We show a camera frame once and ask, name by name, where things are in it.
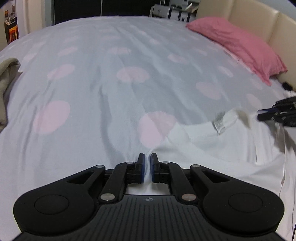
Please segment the white t-shirt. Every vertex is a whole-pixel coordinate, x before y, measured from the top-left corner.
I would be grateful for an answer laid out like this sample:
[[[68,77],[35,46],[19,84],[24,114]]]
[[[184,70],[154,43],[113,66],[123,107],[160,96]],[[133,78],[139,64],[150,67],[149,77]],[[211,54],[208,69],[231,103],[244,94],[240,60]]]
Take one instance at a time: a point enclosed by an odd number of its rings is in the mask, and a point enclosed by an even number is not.
[[[182,125],[155,112],[141,118],[138,133],[160,161],[200,164],[274,192],[285,205],[277,233],[295,240],[295,142],[279,123],[233,109],[213,121]]]

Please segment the white crumpled garment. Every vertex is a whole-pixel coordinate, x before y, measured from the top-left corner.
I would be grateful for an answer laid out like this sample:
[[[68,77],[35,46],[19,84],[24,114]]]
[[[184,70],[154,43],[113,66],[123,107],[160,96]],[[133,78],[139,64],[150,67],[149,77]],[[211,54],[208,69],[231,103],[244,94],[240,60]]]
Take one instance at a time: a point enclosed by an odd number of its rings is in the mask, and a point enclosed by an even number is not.
[[[285,90],[284,91],[284,95],[286,98],[290,98],[290,97],[296,97],[296,92],[295,91],[289,91],[289,90]]]

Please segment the black garment by headboard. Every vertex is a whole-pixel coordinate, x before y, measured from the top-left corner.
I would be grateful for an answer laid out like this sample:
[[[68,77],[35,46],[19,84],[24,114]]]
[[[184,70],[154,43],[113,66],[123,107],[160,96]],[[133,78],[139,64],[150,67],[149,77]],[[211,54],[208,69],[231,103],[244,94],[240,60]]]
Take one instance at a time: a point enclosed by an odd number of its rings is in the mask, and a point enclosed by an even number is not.
[[[293,91],[293,87],[291,85],[289,85],[287,82],[282,83],[281,85],[283,87],[284,90],[286,91]]]

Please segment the pink pillow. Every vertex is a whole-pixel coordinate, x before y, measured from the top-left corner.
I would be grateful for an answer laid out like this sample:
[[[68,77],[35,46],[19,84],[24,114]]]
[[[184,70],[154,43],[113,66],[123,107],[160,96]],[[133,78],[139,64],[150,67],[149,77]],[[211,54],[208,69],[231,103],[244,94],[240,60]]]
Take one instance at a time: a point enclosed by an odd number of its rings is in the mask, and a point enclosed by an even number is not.
[[[270,77],[287,73],[280,56],[266,42],[224,18],[200,18],[186,27],[223,46],[268,86]]]

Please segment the beige leather headboard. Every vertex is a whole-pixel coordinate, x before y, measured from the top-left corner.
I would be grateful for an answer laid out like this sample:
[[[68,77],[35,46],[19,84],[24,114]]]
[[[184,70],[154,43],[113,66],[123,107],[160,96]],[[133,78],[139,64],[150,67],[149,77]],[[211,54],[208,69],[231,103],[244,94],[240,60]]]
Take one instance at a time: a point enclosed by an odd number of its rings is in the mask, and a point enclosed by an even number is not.
[[[295,20],[259,1],[200,1],[196,18],[221,17],[260,37],[281,57],[287,73],[278,75],[295,89]]]

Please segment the grey polka dot bedsheet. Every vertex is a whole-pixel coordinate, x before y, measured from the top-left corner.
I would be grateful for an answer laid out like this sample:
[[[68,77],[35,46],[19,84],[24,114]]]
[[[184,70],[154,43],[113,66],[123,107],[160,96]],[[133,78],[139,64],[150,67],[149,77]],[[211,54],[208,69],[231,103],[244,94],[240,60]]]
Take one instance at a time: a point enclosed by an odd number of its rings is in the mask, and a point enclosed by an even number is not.
[[[284,97],[178,21],[97,17],[30,33],[1,51],[20,61],[1,132],[1,240],[19,234],[23,193],[159,145],[175,123],[253,112]]]

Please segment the white nightstand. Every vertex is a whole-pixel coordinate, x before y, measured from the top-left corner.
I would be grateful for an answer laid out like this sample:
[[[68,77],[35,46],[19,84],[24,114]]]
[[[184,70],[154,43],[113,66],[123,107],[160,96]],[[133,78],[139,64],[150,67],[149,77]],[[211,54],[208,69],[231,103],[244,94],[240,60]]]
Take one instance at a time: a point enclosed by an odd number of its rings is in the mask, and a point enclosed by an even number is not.
[[[188,23],[195,20],[198,8],[199,4],[195,4],[193,2],[184,9],[177,8],[176,6],[155,4],[151,7],[149,17],[171,19]]]

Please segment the beige folded trousers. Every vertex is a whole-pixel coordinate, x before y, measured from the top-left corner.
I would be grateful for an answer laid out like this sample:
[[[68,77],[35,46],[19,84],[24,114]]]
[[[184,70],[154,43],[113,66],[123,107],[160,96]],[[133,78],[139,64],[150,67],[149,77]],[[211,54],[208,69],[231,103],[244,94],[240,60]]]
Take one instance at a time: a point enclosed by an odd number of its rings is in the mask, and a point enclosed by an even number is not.
[[[21,64],[17,58],[8,58],[1,62],[1,131],[8,124],[4,96],[8,92],[11,82],[15,79]]]

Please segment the black sliding wardrobe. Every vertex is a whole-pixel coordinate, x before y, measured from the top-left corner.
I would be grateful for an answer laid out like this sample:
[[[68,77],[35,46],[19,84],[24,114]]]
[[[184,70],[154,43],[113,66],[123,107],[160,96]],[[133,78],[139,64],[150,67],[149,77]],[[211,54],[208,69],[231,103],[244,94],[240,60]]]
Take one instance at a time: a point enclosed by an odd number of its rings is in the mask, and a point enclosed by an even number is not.
[[[53,1],[54,24],[94,16],[149,16],[153,0],[57,0]]]

